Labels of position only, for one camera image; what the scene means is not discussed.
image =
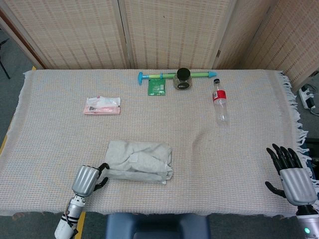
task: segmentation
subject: pink package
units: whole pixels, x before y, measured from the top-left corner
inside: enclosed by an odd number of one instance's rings
[[[97,96],[88,98],[84,107],[85,115],[118,115],[121,111],[120,98]]]

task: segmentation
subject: water bottle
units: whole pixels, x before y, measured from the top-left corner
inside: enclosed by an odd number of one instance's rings
[[[213,101],[216,110],[217,122],[228,122],[229,116],[226,107],[226,92],[220,85],[220,80],[214,80],[215,91],[213,93]]]

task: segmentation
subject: tablecloth fringe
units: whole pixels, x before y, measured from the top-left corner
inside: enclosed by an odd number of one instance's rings
[[[301,123],[298,122],[298,120],[300,120],[300,114],[297,111],[297,101],[296,101],[296,97],[292,91],[291,91],[291,83],[290,80],[287,76],[283,75],[280,73],[280,78],[283,81],[283,85],[284,85],[284,90],[287,94],[287,99],[288,102],[290,104],[291,110],[292,110],[292,116],[294,119],[294,122],[296,123],[296,131],[297,131],[297,138],[296,138],[296,142],[297,142],[297,154],[299,159],[302,161],[303,165],[306,165],[307,160],[312,160],[309,156],[304,155],[304,153],[308,152],[309,149],[308,148],[301,148],[301,145],[304,144],[308,131],[302,130],[301,127],[303,126]],[[313,173],[311,171],[310,168],[306,167],[307,172],[310,175],[311,181],[313,182],[315,191],[317,192],[317,194],[319,193],[319,180],[316,180],[313,178]],[[314,207],[319,210],[319,200],[317,200],[314,204]]]

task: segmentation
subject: folded towel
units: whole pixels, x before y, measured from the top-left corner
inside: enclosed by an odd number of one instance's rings
[[[173,174],[166,143],[111,140],[105,155],[110,169],[103,176],[166,184]]]

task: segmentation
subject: robotic arm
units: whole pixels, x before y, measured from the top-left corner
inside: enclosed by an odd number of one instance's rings
[[[291,149],[273,144],[277,155],[267,148],[280,177],[284,190],[275,188],[270,182],[265,182],[267,188],[274,194],[286,198],[292,205],[298,207],[298,221],[304,229],[305,238],[319,239],[319,214],[312,207],[318,199],[308,172],[300,163],[297,154]]]
[[[108,181],[108,178],[105,177],[101,183],[96,183],[105,168],[110,169],[107,163],[101,164],[98,168],[81,166],[72,186],[75,195],[66,205],[62,218],[54,232],[56,239],[71,239],[78,233],[76,226],[85,205],[85,198],[90,196],[92,192],[102,188]]]

